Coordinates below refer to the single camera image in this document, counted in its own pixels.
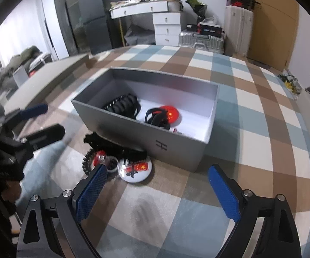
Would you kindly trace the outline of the left hand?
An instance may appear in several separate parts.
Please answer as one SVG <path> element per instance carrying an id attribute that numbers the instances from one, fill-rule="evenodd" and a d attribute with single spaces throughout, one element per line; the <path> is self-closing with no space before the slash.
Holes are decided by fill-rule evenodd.
<path id="1" fill-rule="evenodd" d="M 20 182 L 7 181 L 2 186 L 0 196 L 3 200 L 15 203 L 20 198 L 22 192 Z"/>

